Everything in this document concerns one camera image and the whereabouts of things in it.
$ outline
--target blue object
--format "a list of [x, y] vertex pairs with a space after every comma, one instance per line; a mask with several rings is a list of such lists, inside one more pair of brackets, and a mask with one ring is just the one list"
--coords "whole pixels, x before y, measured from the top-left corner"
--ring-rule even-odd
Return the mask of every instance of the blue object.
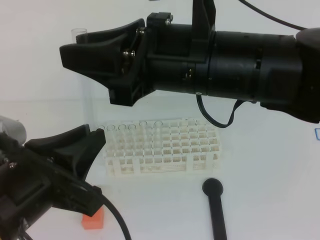
[[318, 141], [320, 141], [320, 128], [315, 128], [315, 136]]

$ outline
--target black handle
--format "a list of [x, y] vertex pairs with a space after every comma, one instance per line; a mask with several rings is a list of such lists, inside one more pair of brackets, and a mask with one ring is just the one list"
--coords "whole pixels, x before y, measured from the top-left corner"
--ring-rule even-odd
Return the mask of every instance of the black handle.
[[226, 225], [221, 203], [221, 194], [224, 188], [220, 181], [209, 178], [203, 183], [202, 190], [209, 198], [213, 238], [214, 240], [227, 240]]

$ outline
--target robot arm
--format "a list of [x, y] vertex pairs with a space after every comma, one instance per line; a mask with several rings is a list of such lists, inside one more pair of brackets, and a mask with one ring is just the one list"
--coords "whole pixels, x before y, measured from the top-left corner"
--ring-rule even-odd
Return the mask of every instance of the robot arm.
[[51, 207], [92, 216], [105, 204], [101, 190], [84, 182], [106, 143], [102, 129], [83, 125], [22, 146], [20, 122], [0, 116], [0, 126], [1, 240], [31, 239], [25, 231]]
[[202, 95], [260, 102], [319, 123], [320, 28], [299, 27], [296, 38], [215, 31], [212, 0], [193, 1], [192, 25], [172, 21], [169, 12], [151, 13], [146, 25], [139, 19], [79, 35], [77, 44], [60, 47], [62, 64], [107, 87], [112, 104], [133, 106], [165, 90], [197, 94], [207, 119]]

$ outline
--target white wall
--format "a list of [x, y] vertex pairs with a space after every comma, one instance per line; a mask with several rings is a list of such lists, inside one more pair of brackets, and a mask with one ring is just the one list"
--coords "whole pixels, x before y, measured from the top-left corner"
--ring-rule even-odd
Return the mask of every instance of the white wall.
[[[285, 21], [320, 27], [319, 0], [251, 0]], [[269, 34], [297, 31], [264, 18], [237, 0], [216, 0], [216, 29]], [[1, 0], [0, 101], [77, 99], [79, 76], [61, 65], [59, 47], [71, 43], [70, 30], [107, 30], [172, 12], [174, 23], [190, 24], [192, 0]], [[98, 96], [105, 90], [92, 85]]]

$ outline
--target test tube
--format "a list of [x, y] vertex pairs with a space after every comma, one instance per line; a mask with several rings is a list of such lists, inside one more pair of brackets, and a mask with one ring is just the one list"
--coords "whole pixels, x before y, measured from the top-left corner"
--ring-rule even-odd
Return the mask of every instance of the test tube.
[[142, 127], [142, 128], [146, 128], [147, 125], [148, 125], [148, 123], [147, 123], [146, 121], [141, 121], [141, 122], [139, 123], [139, 126]]
[[115, 126], [115, 125], [108, 125], [108, 126], [106, 127], [106, 130], [107, 130], [108, 132], [114, 131], [115, 129], [116, 129], [116, 126]]
[[72, 42], [77, 43], [87, 43], [88, 42], [88, 31], [85, 28], [75, 28], [71, 30]]
[[118, 126], [118, 131], [117, 131], [118, 138], [124, 138], [124, 134], [125, 134], [124, 131], [126, 128], [127, 128], [127, 126], [124, 124], [121, 124]]
[[107, 127], [101, 125], [101, 126], [99, 126], [99, 128], [104, 130], [105, 139], [106, 139], [107, 143], [108, 142], [116, 142], [116, 138], [114, 136], [114, 133], [112, 131], [108, 130], [110, 128], [110, 125], [108, 125]]
[[153, 141], [158, 142], [162, 140], [162, 121], [156, 121], [154, 123], [154, 129], [153, 129]]
[[134, 136], [136, 135], [136, 128], [136, 125], [130, 124], [125, 130], [125, 137], [127, 139], [127, 142], [132, 143], [134, 141]]

